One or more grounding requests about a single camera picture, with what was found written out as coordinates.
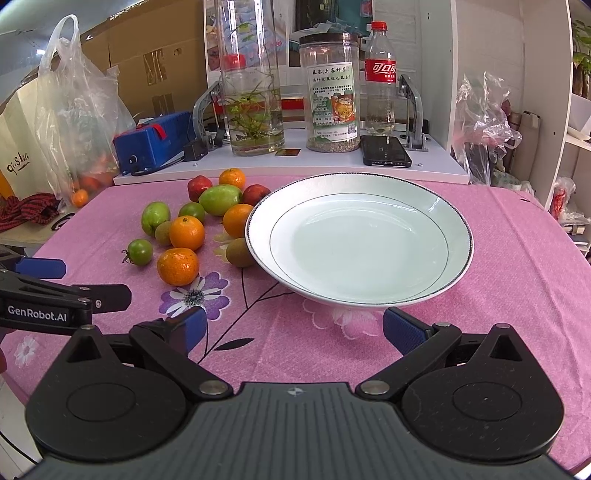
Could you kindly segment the large green mango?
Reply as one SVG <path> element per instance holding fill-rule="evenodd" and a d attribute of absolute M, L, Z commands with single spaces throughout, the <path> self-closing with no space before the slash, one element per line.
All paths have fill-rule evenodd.
<path fill-rule="evenodd" d="M 212 186 L 198 199 L 204 211 L 216 217 L 222 217 L 229 208 L 240 202 L 242 202 L 242 190 L 228 184 Z"/>

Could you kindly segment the small round green fruit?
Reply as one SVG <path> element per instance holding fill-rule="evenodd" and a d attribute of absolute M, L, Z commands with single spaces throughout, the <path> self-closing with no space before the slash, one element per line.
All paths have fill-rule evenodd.
<path fill-rule="evenodd" d="M 178 217 L 191 216 L 197 218 L 201 223 L 205 222 L 204 208 L 198 202 L 188 202 L 184 204 L 178 211 Z"/>

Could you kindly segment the orange tangerine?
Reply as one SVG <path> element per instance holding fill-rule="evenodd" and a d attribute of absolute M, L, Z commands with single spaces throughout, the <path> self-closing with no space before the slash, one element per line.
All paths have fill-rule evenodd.
<path fill-rule="evenodd" d="M 245 237 L 245 225 L 252 210 L 252 205 L 243 203 L 229 208 L 222 218 L 222 225 L 225 232 L 235 239 Z"/>
<path fill-rule="evenodd" d="M 239 190 L 245 189 L 245 173 L 238 168 L 229 168 L 221 172 L 218 176 L 219 185 L 232 185 Z"/>
<path fill-rule="evenodd" d="M 183 287 L 197 278 L 199 261 L 197 255 L 190 249 L 171 248 L 159 256 L 156 267 L 164 283 Z"/>
<path fill-rule="evenodd" d="M 197 251 L 204 245 L 204 225 L 193 216 L 180 216 L 170 224 L 169 240 L 175 248 Z"/>

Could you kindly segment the red capped clear bottle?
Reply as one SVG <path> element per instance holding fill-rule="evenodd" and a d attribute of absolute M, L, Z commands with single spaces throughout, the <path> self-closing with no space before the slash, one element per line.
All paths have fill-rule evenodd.
<path fill-rule="evenodd" d="M 222 58 L 221 65 L 224 71 L 238 71 L 245 69 L 245 56 L 240 53 L 226 54 Z"/>

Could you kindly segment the beige paper shopping bag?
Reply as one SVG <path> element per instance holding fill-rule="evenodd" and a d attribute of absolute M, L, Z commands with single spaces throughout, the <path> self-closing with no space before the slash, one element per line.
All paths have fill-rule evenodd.
<path fill-rule="evenodd" d="M 21 86 L 3 104 L 0 117 L 1 196 L 24 199 L 52 193 L 52 172 L 34 131 L 36 81 Z"/>

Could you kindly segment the cardboard box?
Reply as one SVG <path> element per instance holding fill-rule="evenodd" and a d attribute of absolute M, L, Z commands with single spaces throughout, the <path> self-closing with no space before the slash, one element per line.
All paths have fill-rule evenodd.
<path fill-rule="evenodd" d="M 190 111 L 206 89 L 201 1 L 141 1 L 81 39 L 99 70 L 118 69 L 118 95 L 136 119 Z"/>

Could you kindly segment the white shelf unit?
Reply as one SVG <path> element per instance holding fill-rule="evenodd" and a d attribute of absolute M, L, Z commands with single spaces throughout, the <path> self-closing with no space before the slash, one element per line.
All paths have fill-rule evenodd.
<path fill-rule="evenodd" d="M 541 118 L 527 180 L 549 206 L 567 134 L 572 32 L 566 1 L 422 1 L 421 95 L 432 137 L 452 147 L 460 80 L 488 72 L 517 90 L 517 108 Z"/>

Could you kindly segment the pink floral tablecloth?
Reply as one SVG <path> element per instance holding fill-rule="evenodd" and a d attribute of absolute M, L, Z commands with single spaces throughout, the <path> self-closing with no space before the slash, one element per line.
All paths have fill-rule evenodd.
<path fill-rule="evenodd" d="M 478 185 L 435 191 L 466 218 L 475 238 L 467 274 L 442 295 L 410 307 L 428 322 L 469 333 L 499 322 L 515 327 L 557 389 L 565 409 L 552 457 L 573 468 L 590 456 L 590 267 L 557 222 L 530 195 Z M 113 187 L 68 221 L 42 248 L 63 259 L 67 280 L 123 282 L 132 303 L 101 315 L 105 333 L 180 308 L 181 298 L 154 269 L 124 266 L 118 250 L 136 232 L 141 202 L 178 200 L 176 182 Z M 200 255 L 208 337 L 191 352 L 233 385 L 243 381 L 355 384 L 399 358 L 382 332 L 382 312 L 332 307 L 280 286 L 263 270 L 237 270 L 221 258 L 212 224 Z"/>

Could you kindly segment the green jujube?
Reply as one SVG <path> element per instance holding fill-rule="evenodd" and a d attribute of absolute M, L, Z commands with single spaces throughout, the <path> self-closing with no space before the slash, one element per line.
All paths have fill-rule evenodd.
<path fill-rule="evenodd" d="M 142 231 L 150 236 L 155 236 L 156 228 L 162 223 L 170 220 L 170 211 L 166 203 L 155 201 L 149 203 L 141 215 Z"/>

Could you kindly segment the red black knitted cloth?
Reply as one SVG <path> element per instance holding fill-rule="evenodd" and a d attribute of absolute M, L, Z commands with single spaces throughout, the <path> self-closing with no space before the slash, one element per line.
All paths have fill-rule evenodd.
<path fill-rule="evenodd" d="M 38 193 L 22 200 L 10 196 L 1 208 L 0 232 L 27 222 L 47 225 L 58 216 L 60 203 L 51 193 Z"/>

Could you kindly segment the small brown kiwi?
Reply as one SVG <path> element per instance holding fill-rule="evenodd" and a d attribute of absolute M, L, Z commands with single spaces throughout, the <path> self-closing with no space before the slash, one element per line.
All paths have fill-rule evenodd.
<path fill-rule="evenodd" d="M 171 245 L 169 236 L 170 227 L 171 222 L 165 221 L 158 225 L 154 231 L 154 238 L 156 242 L 162 247 L 168 247 Z"/>

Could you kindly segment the black adapter block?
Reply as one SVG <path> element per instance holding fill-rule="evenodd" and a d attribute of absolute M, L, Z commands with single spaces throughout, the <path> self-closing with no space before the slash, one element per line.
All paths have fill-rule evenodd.
<path fill-rule="evenodd" d="M 208 145 L 206 142 L 195 139 L 183 146 L 183 157 L 185 162 L 198 161 L 208 154 Z"/>

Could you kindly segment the white ceramic plate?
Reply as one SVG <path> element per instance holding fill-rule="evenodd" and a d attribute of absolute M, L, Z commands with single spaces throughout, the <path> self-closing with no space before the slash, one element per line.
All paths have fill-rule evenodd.
<path fill-rule="evenodd" d="M 305 298 L 378 309 L 417 304 L 457 284 L 474 256 L 459 210 L 386 175 L 335 173 L 277 189 L 249 214 L 256 263 Z"/>

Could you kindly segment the cola plastic bottle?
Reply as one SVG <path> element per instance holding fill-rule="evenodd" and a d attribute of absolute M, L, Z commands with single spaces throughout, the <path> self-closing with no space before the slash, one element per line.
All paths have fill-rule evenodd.
<path fill-rule="evenodd" d="M 367 88 L 366 129 L 372 135 L 390 136 L 396 128 L 397 60 L 384 21 L 370 24 L 365 53 Z"/>

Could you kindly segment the small green tomato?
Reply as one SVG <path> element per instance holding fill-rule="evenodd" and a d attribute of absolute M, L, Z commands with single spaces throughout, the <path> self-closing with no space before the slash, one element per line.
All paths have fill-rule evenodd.
<path fill-rule="evenodd" d="M 127 247 L 122 250 L 124 258 L 123 263 L 130 263 L 138 267 L 148 265 L 153 256 L 152 244 L 144 239 L 132 240 Z"/>

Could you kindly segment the tall glass plant vase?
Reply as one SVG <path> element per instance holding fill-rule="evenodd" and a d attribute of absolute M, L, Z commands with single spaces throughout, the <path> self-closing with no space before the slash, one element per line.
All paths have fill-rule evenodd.
<path fill-rule="evenodd" d="M 215 3 L 219 65 L 226 54 L 245 56 L 246 67 L 224 71 L 221 105 L 232 153 L 256 156 L 283 148 L 283 110 L 276 23 L 270 1 Z"/>

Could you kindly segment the white base board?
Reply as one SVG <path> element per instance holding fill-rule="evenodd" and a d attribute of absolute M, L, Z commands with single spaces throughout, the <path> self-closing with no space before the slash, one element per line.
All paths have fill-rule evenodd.
<path fill-rule="evenodd" d="M 228 145 L 212 151 L 198 161 L 183 161 L 163 170 L 142 176 L 119 175 L 116 185 L 145 182 L 189 180 L 197 175 L 216 179 L 228 168 L 242 170 L 247 178 L 254 176 L 311 176 L 338 172 L 370 172 L 389 175 L 410 181 L 428 181 L 466 185 L 468 174 L 435 140 L 427 141 L 426 151 L 412 151 L 409 168 L 368 166 L 363 154 L 356 150 L 348 153 L 322 153 L 305 148 L 307 133 L 304 129 L 284 131 L 286 146 L 300 152 L 295 156 L 266 154 L 241 157 L 231 152 Z"/>

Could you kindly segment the clear plastic labelled jar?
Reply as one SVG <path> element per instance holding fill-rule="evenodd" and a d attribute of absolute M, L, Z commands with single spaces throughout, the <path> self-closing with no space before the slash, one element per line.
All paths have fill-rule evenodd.
<path fill-rule="evenodd" d="M 300 41 L 307 147 L 346 153 L 360 146 L 360 46 L 351 33 L 317 33 Z"/>

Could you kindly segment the crumpled clear plastic bag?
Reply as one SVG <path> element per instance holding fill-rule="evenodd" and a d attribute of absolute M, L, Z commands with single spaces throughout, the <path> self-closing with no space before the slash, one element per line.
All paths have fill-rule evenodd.
<path fill-rule="evenodd" d="M 509 95 L 504 80 L 487 71 L 464 76 L 458 89 L 452 153 L 471 184 L 491 186 L 496 167 L 522 142 L 503 109 Z"/>

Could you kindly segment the blue power box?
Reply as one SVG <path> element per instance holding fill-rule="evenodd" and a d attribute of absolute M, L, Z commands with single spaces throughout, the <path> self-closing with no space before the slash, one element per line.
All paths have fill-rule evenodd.
<path fill-rule="evenodd" d="M 156 117 L 113 138 L 121 175 L 151 173 L 183 151 L 195 135 L 188 111 Z"/>

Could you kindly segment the gold sticker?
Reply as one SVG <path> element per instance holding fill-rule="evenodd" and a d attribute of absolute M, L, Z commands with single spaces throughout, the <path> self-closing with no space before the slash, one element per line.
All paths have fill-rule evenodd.
<path fill-rule="evenodd" d="M 283 148 L 276 151 L 276 156 L 295 157 L 300 154 L 301 150 L 297 148 Z"/>

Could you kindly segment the red apple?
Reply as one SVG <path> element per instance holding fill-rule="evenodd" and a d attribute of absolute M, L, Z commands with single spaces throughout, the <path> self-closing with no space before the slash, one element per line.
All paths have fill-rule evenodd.
<path fill-rule="evenodd" d="M 246 187 L 242 192 L 242 202 L 250 206 L 256 206 L 257 203 L 263 200 L 270 194 L 270 189 L 260 184 L 252 184 Z"/>
<path fill-rule="evenodd" d="M 213 186 L 211 179 L 198 175 L 187 183 L 187 193 L 191 202 L 197 202 L 200 196 Z"/>

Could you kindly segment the clear bag with fruit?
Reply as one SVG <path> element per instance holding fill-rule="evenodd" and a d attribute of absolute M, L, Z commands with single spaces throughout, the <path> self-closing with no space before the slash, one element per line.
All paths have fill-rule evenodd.
<path fill-rule="evenodd" d="M 119 69 L 100 71 L 83 53 L 78 18 L 55 26 L 37 75 L 34 133 L 55 195 L 81 208 L 113 183 L 113 140 L 135 122 L 118 95 Z"/>

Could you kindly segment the black smartphone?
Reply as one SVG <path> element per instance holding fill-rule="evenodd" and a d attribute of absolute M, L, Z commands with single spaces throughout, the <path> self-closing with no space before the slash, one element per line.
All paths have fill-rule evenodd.
<path fill-rule="evenodd" d="M 363 164 L 374 167 L 410 168 L 412 159 L 397 137 L 363 135 Z"/>

